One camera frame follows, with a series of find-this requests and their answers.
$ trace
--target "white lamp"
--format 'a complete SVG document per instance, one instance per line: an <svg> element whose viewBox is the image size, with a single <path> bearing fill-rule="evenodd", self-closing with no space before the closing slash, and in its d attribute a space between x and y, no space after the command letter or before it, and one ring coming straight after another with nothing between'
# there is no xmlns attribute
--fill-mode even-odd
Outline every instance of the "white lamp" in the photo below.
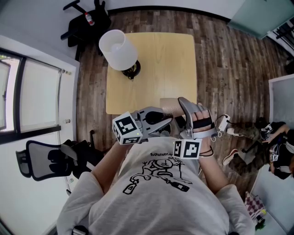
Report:
<svg viewBox="0 0 294 235"><path fill-rule="evenodd" d="M122 31L106 32L100 38L99 48L111 68L122 71L129 79L139 73L138 52Z"/></svg>

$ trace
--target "dark pants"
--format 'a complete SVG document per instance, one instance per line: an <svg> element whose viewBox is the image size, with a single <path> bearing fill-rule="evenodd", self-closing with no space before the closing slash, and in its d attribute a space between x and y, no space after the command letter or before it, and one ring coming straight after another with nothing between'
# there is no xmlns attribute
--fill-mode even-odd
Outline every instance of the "dark pants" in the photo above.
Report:
<svg viewBox="0 0 294 235"><path fill-rule="evenodd" d="M234 127L234 133L242 134L244 137L253 140L253 142L259 142L259 144L257 145L257 151L255 153L252 153L252 151L248 152L248 154L255 155L255 158L251 163L247 165L238 154L235 154L233 160L229 163L229 167L239 175L256 173L261 167L269 162L267 145L262 144L260 131L253 125L253 123L246 123L238 124Z"/></svg>

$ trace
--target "white t-shirt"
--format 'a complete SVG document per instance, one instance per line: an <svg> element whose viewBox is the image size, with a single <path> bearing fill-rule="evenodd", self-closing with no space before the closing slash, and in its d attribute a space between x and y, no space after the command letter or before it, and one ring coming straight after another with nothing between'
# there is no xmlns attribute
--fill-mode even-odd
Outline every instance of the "white t-shirt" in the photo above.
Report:
<svg viewBox="0 0 294 235"><path fill-rule="evenodd" d="M254 224L234 185L214 195L198 178L198 161L173 158L171 137L134 145L106 193L82 173L57 221L70 235L81 221L89 233L253 235Z"/></svg>

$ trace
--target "wooden floor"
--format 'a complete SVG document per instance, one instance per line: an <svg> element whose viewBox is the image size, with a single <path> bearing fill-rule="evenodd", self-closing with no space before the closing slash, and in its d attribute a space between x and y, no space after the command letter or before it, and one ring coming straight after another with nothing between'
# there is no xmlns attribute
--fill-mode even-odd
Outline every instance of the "wooden floor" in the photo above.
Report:
<svg viewBox="0 0 294 235"><path fill-rule="evenodd" d="M129 11L111 16L111 29L125 33L173 32L191 34L195 41L198 102L214 118L228 114L231 122L254 122L269 118L268 80L286 75L286 52L269 38L259 40L211 17L181 11ZM97 149L112 146L113 115L105 112L107 61L98 56L94 44L80 56L77 95L77 139L89 140L95 130ZM231 149L248 145L242 137L224 135L214 143L215 157L222 159ZM241 196L250 190L256 175L240 177L223 167Z"/></svg>

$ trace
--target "white lampshade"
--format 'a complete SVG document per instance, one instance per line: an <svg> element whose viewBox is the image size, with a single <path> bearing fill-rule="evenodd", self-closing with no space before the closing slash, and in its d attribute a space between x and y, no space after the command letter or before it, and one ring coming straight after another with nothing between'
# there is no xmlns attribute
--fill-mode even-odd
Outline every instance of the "white lampshade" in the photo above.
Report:
<svg viewBox="0 0 294 235"><path fill-rule="evenodd" d="M99 48L109 65L115 70L127 70L138 59L138 52L125 34L117 29L105 33L99 41Z"/></svg>

